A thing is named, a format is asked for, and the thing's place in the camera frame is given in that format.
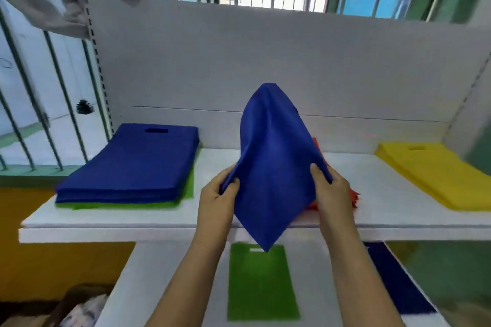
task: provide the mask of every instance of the white shelf panel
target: white shelf panel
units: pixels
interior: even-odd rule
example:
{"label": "white shelf panel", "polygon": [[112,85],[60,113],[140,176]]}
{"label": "white shelf panel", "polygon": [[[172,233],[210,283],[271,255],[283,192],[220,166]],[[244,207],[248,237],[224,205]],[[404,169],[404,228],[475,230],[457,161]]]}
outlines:
{"label": "white shelf panel", "polygon": [[[203,149],[195,166],[194,198],[172,210],[73,211],[57,208],[53,197],[22,222],[20,240],[132,242],[190,238],[196,227],[201,188],[239,156],[238,150]],[[374,155],[324,156],[361,194],[355,221],[364,240],[491,240],[491,212],[449,210]],[[318,213],[306,211],[294,220],[284,238],[316,237],[318,225]],[[241,227],[236,218],[233,226]],[[237,229],[231,235],[244,237],[247,233]]]}
{"label": "white shelf panel", "polygon": [[[109,296],[96,327],[143,326],[186,253],[189,241],[181,243],[137,243]],[[341,327],[331,264],[325,243],[285,246],[300,321],[267,323],[227,322],[230,249],[226,247],[218,263],[203,327],[267,326],[301,327],[325,325]],[[438,313],[406,315],[407,327],[448,327]]]}

